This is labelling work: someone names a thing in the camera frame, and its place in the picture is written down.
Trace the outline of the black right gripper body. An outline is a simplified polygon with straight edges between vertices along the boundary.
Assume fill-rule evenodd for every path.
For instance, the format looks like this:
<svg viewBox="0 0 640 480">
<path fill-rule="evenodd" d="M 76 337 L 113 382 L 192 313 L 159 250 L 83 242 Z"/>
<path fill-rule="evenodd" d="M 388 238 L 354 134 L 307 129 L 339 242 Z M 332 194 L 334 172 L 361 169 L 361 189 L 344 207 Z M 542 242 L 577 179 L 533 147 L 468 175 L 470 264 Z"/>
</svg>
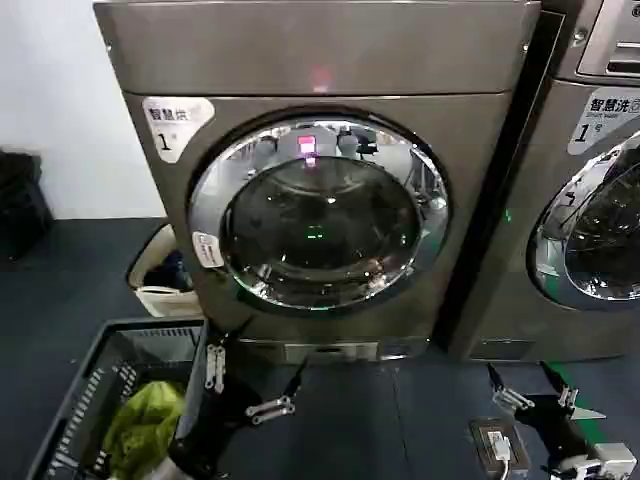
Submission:
<svg viewBox="0 0 640 480">
<path fill-rule="evenodd" d="M 554 395 L 509 393 L 514 418 L 533 428 L 548 452 L 547 469 L 576 469 L 582 461 L 596 459 L 593 446 L 574 425 L 575 420 L 599 417 L 594 410 L 561 405 Z"/>
</svg>

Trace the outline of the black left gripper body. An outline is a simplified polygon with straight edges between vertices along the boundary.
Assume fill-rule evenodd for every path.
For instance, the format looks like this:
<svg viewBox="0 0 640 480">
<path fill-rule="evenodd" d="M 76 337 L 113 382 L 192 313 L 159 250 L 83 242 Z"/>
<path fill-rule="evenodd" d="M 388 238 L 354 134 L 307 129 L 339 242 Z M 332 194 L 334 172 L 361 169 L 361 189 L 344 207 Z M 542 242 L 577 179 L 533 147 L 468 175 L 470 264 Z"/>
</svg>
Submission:
<svg viewBox="0 0 640 480">
<path fill-rule="evenodd" d="M 261 396 L 237 378 L 227 379 L 221 394 L 198 387 L 179 418 L 169 458 L 192 479 L 214 479 L 233 436 L 251 424 L 245 409 L 261 402 Z"/>
</svg>

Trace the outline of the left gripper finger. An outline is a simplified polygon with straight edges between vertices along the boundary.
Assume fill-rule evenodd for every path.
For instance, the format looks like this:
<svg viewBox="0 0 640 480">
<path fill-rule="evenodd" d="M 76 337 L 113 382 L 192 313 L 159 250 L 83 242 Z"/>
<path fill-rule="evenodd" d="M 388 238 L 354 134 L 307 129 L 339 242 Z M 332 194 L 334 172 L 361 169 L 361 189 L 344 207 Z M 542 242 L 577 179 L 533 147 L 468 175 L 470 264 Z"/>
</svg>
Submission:
<svg viewBox="0 0 640 480">
<path fill-rule="evenodd" d="M 293 415 L 296 412 L 294 399 L 302 385 L 303 372 L 307 364 L 308 360 L 305 359 L 297 367 L 293 377 L 278 398 L 250 405 L 245 409 L 244 415 L 252 425 L 262 425 L 280 417 Z"/>
<path fill-rule="evenodd" d="M 225 333 L 220 339 L 206 346 L 205 388 L 214 392 L 223 392 L 225 388 L 226 354 L 238 338 L 238 331 Z"/>
</svg>

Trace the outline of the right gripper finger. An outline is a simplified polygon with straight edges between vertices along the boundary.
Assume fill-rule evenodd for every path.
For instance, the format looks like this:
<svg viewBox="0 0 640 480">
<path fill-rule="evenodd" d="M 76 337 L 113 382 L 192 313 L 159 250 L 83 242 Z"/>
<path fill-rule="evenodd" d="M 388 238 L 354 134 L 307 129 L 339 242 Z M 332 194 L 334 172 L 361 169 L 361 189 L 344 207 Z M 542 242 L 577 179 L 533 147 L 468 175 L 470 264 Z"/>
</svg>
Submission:
<svg viewBox="0 0 640 480">
<path fill-rule="evenodd" d="M 574 409 L 579 390 L 572 388 L 564 377 L 552 368 L 548 363 L 542 361 L 541 368 L 544 371 L 552 388 L 559 394 L 558 403 L 561 407 Z"/>
<path fill-rule="evenodd" d="M 492 400 L 506 410 L 525 409 L 526 398 L 515 390 L 507 387 L 501 375 L 491 363 L 488 363 L 486 367 L 493 390 Z"/>
</svg>

